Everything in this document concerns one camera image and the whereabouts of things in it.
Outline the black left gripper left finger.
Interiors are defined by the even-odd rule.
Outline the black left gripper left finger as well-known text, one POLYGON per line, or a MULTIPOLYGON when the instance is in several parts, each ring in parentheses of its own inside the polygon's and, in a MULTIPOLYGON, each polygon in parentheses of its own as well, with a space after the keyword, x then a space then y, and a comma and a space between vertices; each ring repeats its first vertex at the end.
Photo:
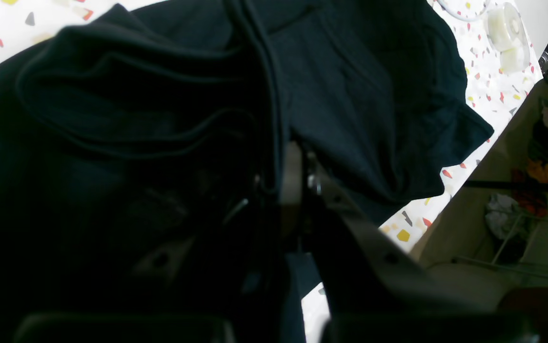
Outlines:
POLYGON ((39 249, 17 343, 274 342, 274 194, 119 198, 39 249))

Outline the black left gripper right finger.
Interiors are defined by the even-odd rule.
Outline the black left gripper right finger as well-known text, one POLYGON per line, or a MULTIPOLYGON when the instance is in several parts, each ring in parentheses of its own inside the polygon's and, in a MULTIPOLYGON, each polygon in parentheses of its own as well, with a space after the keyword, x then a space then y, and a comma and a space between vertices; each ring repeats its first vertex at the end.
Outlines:
POLYGON ((285 152, 281 225, 285 247, 310 253, 324 283, 322 343, 539 340, 524 316, 482 310, 431 278, 296 142, 285 152))

